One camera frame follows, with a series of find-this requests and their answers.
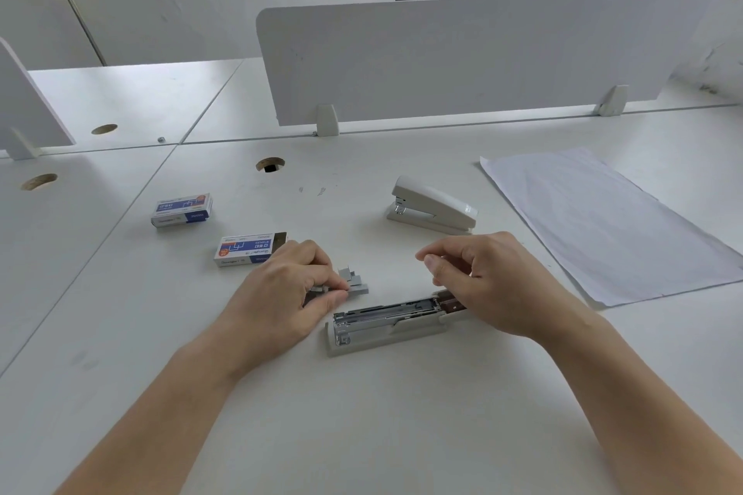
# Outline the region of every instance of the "partition bracket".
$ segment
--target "partition bracket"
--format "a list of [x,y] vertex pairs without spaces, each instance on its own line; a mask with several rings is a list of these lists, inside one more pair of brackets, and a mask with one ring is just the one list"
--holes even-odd
[[596,114],[598,115],[622,115],[624,112],[624,106],[627,105],[627,96],[629,94],[629,85],[618,84],[612,87],[604,102],[596,106]]

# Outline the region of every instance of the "white stapler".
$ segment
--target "white stapler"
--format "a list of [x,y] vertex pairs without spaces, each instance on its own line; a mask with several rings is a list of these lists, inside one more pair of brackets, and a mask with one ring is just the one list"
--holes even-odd
[[467,309],[447,290],[420,300],[336,313],[325,324],[328,354],[339,356],[436,335],[446,331],[449,323],[469,317]]
[[401,176],[392,190],[395,201],[387,209],[387,219],[409,223],[449,235],[470,235],[477,209],[440,190]]

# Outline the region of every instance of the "fingernail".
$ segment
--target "fingernail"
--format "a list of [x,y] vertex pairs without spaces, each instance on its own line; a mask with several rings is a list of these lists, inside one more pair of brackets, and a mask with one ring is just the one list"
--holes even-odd
[[423,259],[423,264],[428,268],[428,272],[433,274],[433,268],[436,266],[436,256],[433,254],[427,254]]

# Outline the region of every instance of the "desk surface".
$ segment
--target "desk surface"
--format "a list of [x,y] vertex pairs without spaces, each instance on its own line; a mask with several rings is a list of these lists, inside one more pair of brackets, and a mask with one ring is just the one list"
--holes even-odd
[[[180,143],[222,90],[240,59],[30,71],[76,144],[58,154]],[[116,130],[91,133],[98,126]]]
[[[248,267],[217,268],[221,237],[314,238],[369,284],[347,305],[431,291],[413,259],[440,237],[383,212],[405,173],[479,209],[562,272],[476,162],[585,146],[669,207],[743,249],[739,108],[181,146],[0,380],[0,476],[49,492],[221,310]],[[287,165],[258,172],[279,156]],[[149,224],[163,196],[211,192],[193,227]],[[743,283],[605,311],[650,365],[743,453]],[[184,493],[618,493],[546,354],[475,322],[328,359],[316,331],[228,400]]]
[[0,375],[172,149],[0,159]]
[[[711,95],[671,80],[654,101],[630,102],[627,113],[664,109],[689,109],[701,106],[733,104],[721,96]],[[341,122],[341,133],[363,133],[414,129],[427,126],[488,124],[507,121],[527,121],[544,118],[567,118],[593,115],[593,106],[566,106],[532,110],[511,110],[487,114],[441,115],[427,118]],[[187,143],[234,141],[311,135],[315,126],[280,126],[268,86],[263,59],[242,62],[186,139]]]

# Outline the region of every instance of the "white paper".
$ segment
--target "white paper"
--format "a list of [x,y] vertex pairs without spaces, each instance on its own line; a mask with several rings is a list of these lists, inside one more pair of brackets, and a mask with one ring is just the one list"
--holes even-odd
[[480,164],[557,262],[607,306],[743,280],[742,255],[586,149]]

